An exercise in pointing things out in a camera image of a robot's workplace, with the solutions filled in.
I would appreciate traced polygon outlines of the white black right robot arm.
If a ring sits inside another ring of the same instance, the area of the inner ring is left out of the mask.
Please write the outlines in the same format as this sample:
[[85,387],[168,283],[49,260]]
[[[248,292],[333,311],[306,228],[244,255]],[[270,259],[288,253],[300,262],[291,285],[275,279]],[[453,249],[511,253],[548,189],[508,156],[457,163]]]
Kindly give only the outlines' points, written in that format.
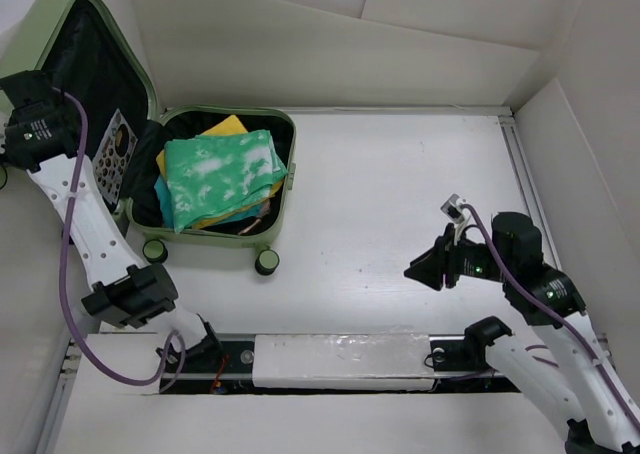
[[433,290],[462,276],[496,282],[555,359],[546,368],[499,318],[464,331],[462,355],[473,367],[505,376],[547,419],[568,453],[636,453],[639,406],[593,329],[573,281],[544,260],[542,234],[530,217],[501,212],[484,225],[469,204],[443,209],[450,222],[406,278]]

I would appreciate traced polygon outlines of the rose gold lipstick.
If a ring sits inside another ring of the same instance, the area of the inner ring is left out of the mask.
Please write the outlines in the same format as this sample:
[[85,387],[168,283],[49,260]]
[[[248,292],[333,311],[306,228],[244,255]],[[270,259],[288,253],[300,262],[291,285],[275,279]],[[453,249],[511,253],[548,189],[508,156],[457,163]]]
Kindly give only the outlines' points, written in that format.
[[239,235],[247,235],[255,230],[271,211],[271,200],[266,199],[260,204],[251,208],[252,216],[246,217],[245,225],[238,231]]

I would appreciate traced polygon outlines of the teal shorts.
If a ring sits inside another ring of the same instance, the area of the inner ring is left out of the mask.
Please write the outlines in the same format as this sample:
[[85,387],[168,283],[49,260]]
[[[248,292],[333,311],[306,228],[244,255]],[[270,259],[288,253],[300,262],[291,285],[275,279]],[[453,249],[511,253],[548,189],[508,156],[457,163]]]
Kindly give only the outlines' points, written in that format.
[[[155,182],[154,189],[159,201],[160,211],[163,218],[164,226],[173,229],[174,228],[174,219],[173,219],[173,211],[171,204],[171,195],[165,180],[159,176]],[[216,224],[225,224],[231,222],[242,221],[251,217],[258,217],[263,215],[270,209],[270,200],[267,199],[255,206],[248,208],[245,211],[238,211],[234,214],[225,217],[225,218],[212,218],[212,219],[203,219],[196,224],[192,225],[194,229],[204,229],[205,227],[209,227]]]

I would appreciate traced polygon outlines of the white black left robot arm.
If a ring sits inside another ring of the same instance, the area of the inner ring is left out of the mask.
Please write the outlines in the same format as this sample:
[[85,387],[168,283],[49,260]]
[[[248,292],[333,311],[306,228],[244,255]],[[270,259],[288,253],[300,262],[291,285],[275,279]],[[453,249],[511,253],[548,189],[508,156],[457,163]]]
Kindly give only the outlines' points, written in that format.
[[13,107],[4,157],[28,173],[63,220],[62,246],[77,248],[90,287],[86,312],[118,328],[176,329],[196,367],[216,368],[223,347],[211,325],[179,309],[167,270],[131,249],[104,204],[85,153],[89,121],[82,104],[39,70],[6,76],[1,89]]

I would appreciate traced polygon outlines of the green hard-shell suitcase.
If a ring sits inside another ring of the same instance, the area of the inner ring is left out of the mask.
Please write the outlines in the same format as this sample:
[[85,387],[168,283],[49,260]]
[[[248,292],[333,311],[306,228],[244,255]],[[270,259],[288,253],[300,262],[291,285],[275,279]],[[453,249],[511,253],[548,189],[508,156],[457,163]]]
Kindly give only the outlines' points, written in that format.
[[[281,111],[211,105],[162,111],[147,72],[102,0],[35,0],[1,57],[1,74],[40,70],[76,97],[89,117],[87,153],[107,208],[145,237],[151,262],[168,257],[167,242],[252,248],[255,269],[279,267],[272,244],[293,184],[296,128]],[[218,221],[203,220],[180,233],[167,227],[157,195],[166,142],[204,134],[229,122],[239,132],[268,131],[287,171],[268,199]]]

